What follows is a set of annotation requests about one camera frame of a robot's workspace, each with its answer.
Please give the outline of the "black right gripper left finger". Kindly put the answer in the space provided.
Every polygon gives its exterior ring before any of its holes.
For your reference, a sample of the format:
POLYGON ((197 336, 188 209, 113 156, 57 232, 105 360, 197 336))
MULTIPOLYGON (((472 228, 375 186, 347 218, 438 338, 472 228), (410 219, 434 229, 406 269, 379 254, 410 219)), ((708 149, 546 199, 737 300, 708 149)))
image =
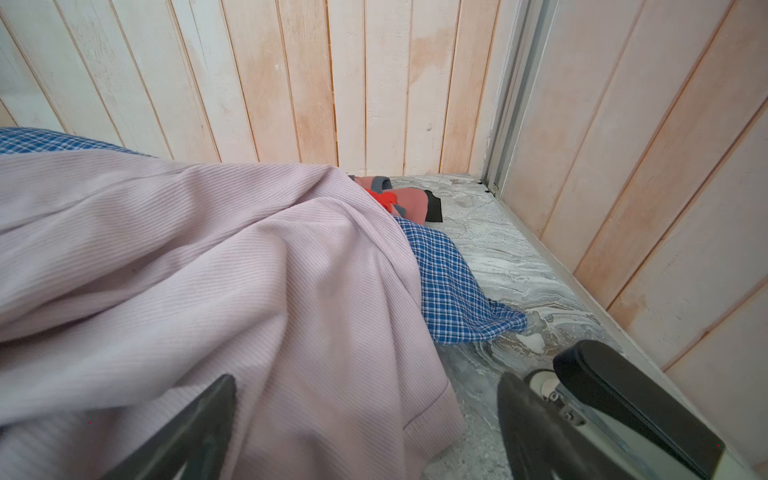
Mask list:
POLYGON ((232 437, 236 381, 217 378, 105 479, 217 479, 232 437))

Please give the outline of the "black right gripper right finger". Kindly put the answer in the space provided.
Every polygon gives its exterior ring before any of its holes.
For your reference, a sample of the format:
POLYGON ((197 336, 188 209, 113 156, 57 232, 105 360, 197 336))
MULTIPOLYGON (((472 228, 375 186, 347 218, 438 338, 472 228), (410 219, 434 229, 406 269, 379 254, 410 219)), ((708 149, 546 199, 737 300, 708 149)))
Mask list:
POLYGON ((497 387, 498 420, 515 479, 625 479, 627 472, 512 373, 497 387))

